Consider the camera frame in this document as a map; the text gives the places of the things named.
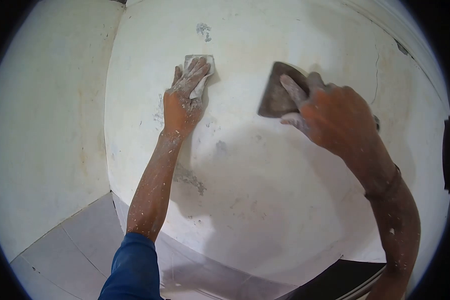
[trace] dust-covered hand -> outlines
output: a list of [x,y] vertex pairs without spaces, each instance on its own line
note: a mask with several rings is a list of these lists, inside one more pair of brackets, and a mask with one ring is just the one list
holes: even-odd
[[325,85],[316,72],[306,79],[309,95],[287,75],[282,75],[280,82],[300,111],[284,115],[283,124],[294,125],[346,163],[364,157],[377,146],[380,138],[370,108],[351,87]]
[[202,113],[202,100],[190,99],[190,93],[207,74],[206,59],[194,58],[183,72],[175,67],[172,87],[163,95],[163,133],[184,140],[197,125]]

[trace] finger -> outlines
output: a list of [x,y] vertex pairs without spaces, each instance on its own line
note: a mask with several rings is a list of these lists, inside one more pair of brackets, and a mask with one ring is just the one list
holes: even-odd
[[172,87],[177,83],[177,81],[182,77],[182,71],[179,66],[175,67],[175,74],[173,76]]
[[193,67],[195,67],[195,65],[197,64],[198,59],[194,58],[192,59],[192,61],[190,62],[190,64],[188,65],[188,67],[186,68],[186,74],[190,73],[190,71],[192,71]]
[[304,90],[288,75],[280,76],[280,83],[282,87],[288,92],[290,98],[295,102],[296,107],[300,108],[307,102],[307,94]]
[[303,134],[307,134],[309,127],[305,119],[298,112],[290,112],[282,116],[280,123],[289,124],[300,130]]
[[207,59],[205,57],[200,57],[198,59],[198,62],[195,64],[195,67],[193,67],[193,69],[190,71],[190,74],[192,75],[193,73],[197,72],[205,65],[205,63],[207,63]]
[[308,77],[306,78],[306,84],[310,89],[310,93],[312,93],[313,90],[317,88],[325,89],[324,81],[322,80],[320,74],[318,74],[317,72],[311,72],[308,75]]
[[330,93],[334,88],[336,88],[337,86],[334,84],[334,83],[328,83],[326,86],[325,86],[325,88],[324,88],[324,90],[325,90],[325,92],[327,92],[327,93]]
[[198,85],[198,83],[207,75],[210,70],[210,64],[204,64],[200,69],[190,74],[190,77],[186,80],[185,84],[185,94],[190,95],[193,89]]

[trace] white wall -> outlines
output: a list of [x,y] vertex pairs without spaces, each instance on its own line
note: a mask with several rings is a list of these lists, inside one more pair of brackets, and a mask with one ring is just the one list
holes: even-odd
[[108,62],[124,8],[44,0],[0,65],[0,244],[12,261],[109,192]]
[[[211,27],[209,42],[196,32],[199,23]],[[273,61],[284,61],[353,87],[379,117],[422,221],[414,285],[447,215],[447,113],[394,38],[333,0],[130,6],[105,102],[110,185],[127,204],[163,127],[163,92],[187,54],[213,54],[216,73],[204,116],[181,150],[163,232],[224,265],[286,284],[307,282],[341,256],[385,261],[370,206],[343,162],[294,128],[256,115]]]

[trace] blue sleeve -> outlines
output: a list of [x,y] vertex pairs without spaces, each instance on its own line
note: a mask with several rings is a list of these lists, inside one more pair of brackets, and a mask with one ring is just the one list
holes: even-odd
[[135,232],[125,235],[99,300],[162,300],[155,244]]

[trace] sandpaper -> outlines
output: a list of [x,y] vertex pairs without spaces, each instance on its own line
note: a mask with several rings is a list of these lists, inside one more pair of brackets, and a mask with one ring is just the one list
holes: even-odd
[[259,116],[280,118],[289,112],[299,112],[292,98],[280,83],[280,75],[282,74],[290,76],[307,95],[310,94],[305,75],[286,63],[276,61],[273,63],[270,77],[258,108]]

